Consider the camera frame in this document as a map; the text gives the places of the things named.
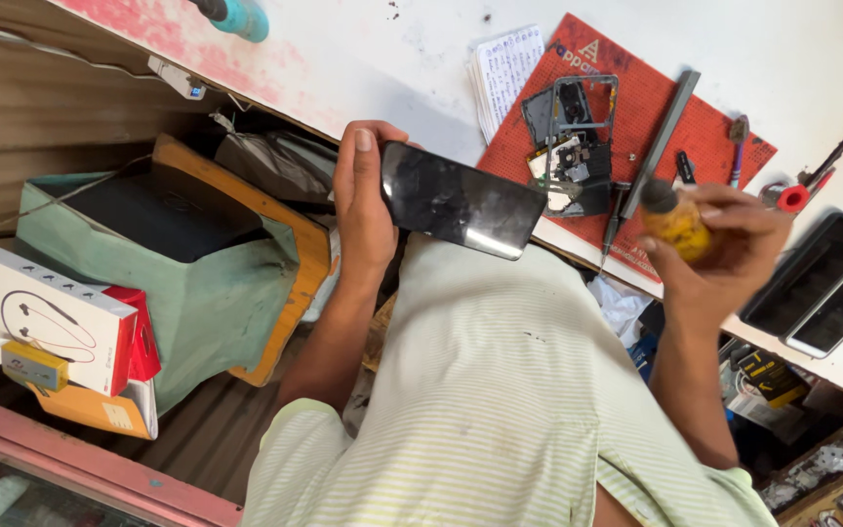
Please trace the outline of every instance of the screwdriver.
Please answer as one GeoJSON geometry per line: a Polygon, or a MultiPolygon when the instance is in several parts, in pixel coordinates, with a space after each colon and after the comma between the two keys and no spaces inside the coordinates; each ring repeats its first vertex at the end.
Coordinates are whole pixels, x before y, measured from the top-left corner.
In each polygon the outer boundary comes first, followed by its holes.
{"type": "Polygon", "coordinates": [[[610,215],[610,221],[607,222],[607,232],[603,235],[603,248],[601,249],[601,270],[603,270],[603,263],[607,261],[607,255],[610,254],[610,247],[614,245],[614,238],[616,232],[620,230],[623,225],[623,218],[620,217],[620,207],[623,206],[623,201],[626,199],[626,194],[632,188],[632,183],[615,183],[614,190],[616,190],[616,201],[614,203],[614,212],[610,215]]]}

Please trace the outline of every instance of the striped shirt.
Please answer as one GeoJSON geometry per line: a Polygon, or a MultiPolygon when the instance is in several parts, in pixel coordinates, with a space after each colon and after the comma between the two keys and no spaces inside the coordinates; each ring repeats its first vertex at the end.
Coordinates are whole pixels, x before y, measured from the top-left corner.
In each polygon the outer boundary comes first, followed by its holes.
{"type": "Polygon", "coordinates": [[[573,268],[413,235],[359,436],[288,404],[241,525],[590,526],[597,483],[646,527],[776,525],[695,459],[573,268]]]}

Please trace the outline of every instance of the power strip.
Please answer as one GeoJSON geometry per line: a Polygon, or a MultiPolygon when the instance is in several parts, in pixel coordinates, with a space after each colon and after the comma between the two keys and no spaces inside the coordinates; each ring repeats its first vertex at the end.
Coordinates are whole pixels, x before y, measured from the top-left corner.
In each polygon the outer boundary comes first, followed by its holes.
{"type": "Polygon", "coordinates": [[[148,66],[158,77],[171,85],[182,97],[192,101],[200,101],[207,87],[178,66],[172,66],[157,56],[148,57],[148,66]]]}

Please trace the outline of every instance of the brown wall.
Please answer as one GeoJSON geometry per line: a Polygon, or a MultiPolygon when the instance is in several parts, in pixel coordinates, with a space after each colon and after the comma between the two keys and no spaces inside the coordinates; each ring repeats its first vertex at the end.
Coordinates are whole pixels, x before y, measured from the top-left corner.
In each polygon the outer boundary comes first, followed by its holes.
{"type": "MultiPolygon", "coordinates": [[[[0,29],[150,72],[145,52],[44,0],[0,0],[0,29]]],[[[177,136],[207,125],[207,114],[224,103],[216,92],[187,101],[161,81],[0,41],[0,221],[17,213],[23,180],[121,166],[149,153],[162,131],[177,136]]],[[[14,229],[11,222],[0,232],[14,229]]]]}

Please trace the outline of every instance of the teal object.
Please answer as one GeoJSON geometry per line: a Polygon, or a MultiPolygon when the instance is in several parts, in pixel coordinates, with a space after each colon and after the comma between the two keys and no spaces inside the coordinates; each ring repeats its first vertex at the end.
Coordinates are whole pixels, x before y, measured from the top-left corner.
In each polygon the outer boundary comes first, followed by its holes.
{"type": "MultiPolygon", "coordinates": [[[[105,174],[47,175],[21,191],[21,211],[51,197],[36,183],[85,183],[105,174]]],[[[73,279],[144,290],[158,344],[158,414],[197,385],[240,365],[253,369],[298,273],[291,228],[262,217],[273,239],[180,263],[110,234],[63,204],[19,220],[16,252],[73,279]]]]}
{"type": "Polygon", "coordinates": [[[235,33],[250,42],[262,42],[269,35],[269,19],[255,0],[224,0],[227,16],[221,21],[209,19],[220,31],[235,33]]]}

